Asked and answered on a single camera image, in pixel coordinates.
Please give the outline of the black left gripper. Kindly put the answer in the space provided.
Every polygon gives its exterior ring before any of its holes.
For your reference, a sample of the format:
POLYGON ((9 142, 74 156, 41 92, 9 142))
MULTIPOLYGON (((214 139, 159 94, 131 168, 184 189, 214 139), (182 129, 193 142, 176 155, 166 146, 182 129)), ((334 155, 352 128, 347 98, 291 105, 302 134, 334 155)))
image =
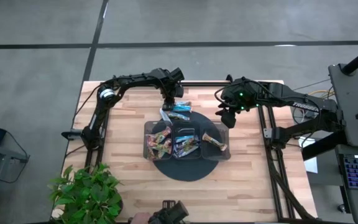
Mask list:
POLYGON ((165 82, 163 84, 163 105, 162 110, 163 111, 173 111, 173 108, 175 106, 175 93, 176 93, 176 83, 175 82, 165 82))

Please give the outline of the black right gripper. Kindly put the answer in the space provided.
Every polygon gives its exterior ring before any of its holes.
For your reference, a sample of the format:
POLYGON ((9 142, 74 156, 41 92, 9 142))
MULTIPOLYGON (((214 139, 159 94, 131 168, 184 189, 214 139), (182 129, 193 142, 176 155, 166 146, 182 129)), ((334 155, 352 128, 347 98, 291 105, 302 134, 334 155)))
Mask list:
POLYGON ((223 88, 219 99, 221 100, 218 106, 220 110, 215 112, 218 116, 227 116, 229 110, 249 111, 254 107, 254 89, 249 82, 236 80, 223 88))

